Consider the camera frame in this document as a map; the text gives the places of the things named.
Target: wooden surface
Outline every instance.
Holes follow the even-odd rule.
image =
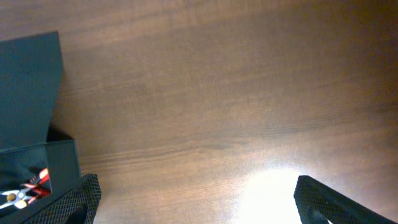
[[[59,31],[95,223],[297,223],[299,174],[398,222],[397,7],[7,0],[0,39]]]

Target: wooden table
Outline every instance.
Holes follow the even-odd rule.
[[[59,31],[95,223],[298,223],[300,174],[398,222],[397,7],[3,0],[0,39]]]

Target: open box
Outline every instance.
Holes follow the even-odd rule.
[[[51,193],[79,182],[74,140],[50,126],[62,73],[57,32],[0,42],[0,191],[19,190],[44,168]],[[0,222],[21,211],[1,209]]]

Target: box flap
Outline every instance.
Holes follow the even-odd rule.
[[[62,73],[57,32],[0,42],[0,149],[45,142]]]

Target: box lid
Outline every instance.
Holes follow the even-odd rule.
[[[0,42],[0,149],[45,142],[62,73],[57,32]]]

